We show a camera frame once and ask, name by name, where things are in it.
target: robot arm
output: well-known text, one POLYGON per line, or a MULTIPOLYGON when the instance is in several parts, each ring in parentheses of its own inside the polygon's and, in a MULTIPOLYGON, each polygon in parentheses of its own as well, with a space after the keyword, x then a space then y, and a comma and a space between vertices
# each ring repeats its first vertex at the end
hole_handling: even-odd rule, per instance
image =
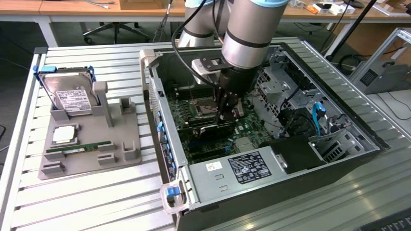
MULTIPOLYGON (((201 2, 185 1, 188 17, 201 2)), ((202 77, 218 72, 218 88, 214 89, 218 123, 238 117, 236 105, 250 89, 288 0, 217 0, 214 9, 212 2, 205 0, 202 8, 185 25, 180 47, 213 45, 212 20, 218 19, 218 31, 226 28, 221 56, 201 57, 192 61, 192 68, 202 77), (226 26, 221 12, 229 14, 226 26)))

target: hard drive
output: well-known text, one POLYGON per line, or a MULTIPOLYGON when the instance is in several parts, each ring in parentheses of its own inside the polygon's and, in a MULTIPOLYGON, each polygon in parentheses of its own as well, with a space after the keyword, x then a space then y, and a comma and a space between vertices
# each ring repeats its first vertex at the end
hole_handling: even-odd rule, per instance
POLYGON ((45 66, 34 76, 54 110, 64 109, 69 116, 90 114, 90 107, 98 105, 98 98, 92 91, 92 67, 57 69, 54 66, 45 66))

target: motherboard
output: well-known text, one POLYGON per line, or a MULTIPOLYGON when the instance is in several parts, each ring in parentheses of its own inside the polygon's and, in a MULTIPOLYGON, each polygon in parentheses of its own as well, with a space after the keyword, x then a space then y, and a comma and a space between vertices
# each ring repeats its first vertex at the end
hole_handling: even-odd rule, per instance
POLYGON ((190 164, 253 150, 270 140, 264 121, 258 119, 248 100, 240 102, 244 116, 216 125, 212 89, 178 90, 166 98, 190 164))

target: power supply label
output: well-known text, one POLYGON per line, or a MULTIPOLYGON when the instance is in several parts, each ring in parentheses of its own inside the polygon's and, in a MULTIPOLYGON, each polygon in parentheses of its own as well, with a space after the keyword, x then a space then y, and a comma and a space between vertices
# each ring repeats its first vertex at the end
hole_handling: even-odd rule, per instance
POLYGON ((85 90, 56 91, 56 94, 66 112, 80 112, 90 110, 85 90))
POLYGON ((270 172, 258 152, 229 158, 228 162, 240 184, 270 176, 270 172))

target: blue cable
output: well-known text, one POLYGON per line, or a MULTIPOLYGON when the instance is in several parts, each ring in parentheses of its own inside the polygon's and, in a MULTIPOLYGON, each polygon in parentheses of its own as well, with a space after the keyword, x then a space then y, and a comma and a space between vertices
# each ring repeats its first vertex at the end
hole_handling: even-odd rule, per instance
POLYGON ((313 124, 316 126, 316 129, 318 131, 318 136, 321 136, 321 132, 320 132, 320 125, 318 125, 318 121, 316 119, 316 111, 321 111, 325 113, 325 108, 322 107, 322 104, 320 102, 314 103, 312 106, 312 120, 313 120, 313 124))

